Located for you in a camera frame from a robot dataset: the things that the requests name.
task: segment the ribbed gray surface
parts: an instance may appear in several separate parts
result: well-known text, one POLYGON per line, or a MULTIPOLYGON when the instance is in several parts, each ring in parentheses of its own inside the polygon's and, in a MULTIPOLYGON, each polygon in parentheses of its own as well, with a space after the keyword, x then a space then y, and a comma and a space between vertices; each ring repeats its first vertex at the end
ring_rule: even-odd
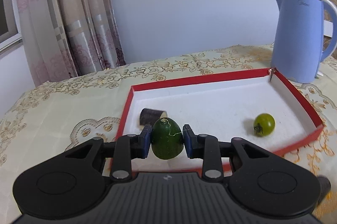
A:
POLYGON ((313 216, 269 220, 236 205, 220 184, 196 173, 140 173, 136 180, 114 185, 91 211, 67 220, 22 216, 16 224, 318 224, 313 216))

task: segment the red and white tray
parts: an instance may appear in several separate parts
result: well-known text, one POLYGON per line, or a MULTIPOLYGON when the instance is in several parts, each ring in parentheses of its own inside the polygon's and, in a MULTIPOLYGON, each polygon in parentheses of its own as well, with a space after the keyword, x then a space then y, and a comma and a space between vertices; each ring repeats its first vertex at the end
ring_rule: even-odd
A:
MULTIPOLYGON (((140 134, 143 108, 167 111, 182 128, 230 141, 239 136, 277 155, 283 155, 316 140, 322 120, 304 96, 278 71, 271 69, 185 77, 131 86, 117 136, 140 134), (254 135, 253 120, 270 113, 275 130, 265 137, 254 135)), ((223 158, 224 170, 229 170, 223 158)), ((133 171, 200 170, 201 159, 187 158, 185 150, 170 160, 157 158, 151 148, 146 159, 132 160, 133 171)))

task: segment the tablecloth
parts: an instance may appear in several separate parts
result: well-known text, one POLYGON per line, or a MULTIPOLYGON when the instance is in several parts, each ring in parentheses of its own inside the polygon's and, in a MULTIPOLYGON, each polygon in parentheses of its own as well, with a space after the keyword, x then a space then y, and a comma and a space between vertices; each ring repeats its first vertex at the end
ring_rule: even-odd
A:
MULTIPOLYGON (((270 66, 272 45, 233 46, 129 64, 27 91, 0 122, 0 223, 20 215, 12 184, 24 170, 94 136, 112 141, 131 85, 270 66)), ((326 175, 331 192, 314 214, 337 222, 337 60, 320 66, 324 76, 295 84, 324 121, 313 143, 284 155, 315 175, 326 175)))

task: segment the green vegetable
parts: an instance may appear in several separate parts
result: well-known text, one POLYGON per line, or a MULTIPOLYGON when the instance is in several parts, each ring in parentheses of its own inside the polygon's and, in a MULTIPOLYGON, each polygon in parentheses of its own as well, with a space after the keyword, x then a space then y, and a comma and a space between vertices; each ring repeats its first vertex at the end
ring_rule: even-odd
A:
POLYGON ((275 119, 269 113, 262 113, 254 120, 254 131, 257 136, 267 136, 275 128, 275 119))
POLYGON ((152 128, 151 147, 160 159, 171 159, 180 154, 184 141, 178 124, 168 117, 158 119, 152 128))

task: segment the kettle handle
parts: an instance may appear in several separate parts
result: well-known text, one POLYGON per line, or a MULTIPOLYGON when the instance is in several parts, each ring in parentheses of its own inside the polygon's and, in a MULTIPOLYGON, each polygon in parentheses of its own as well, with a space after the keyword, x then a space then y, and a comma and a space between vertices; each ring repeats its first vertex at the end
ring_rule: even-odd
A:
POLYGON ((337 48, 337 7, 330 0, 322 0, 324 9, 328 11, 332 18, 333 31, 330 44, 322 52, 321 62, 329 57, 337 48))

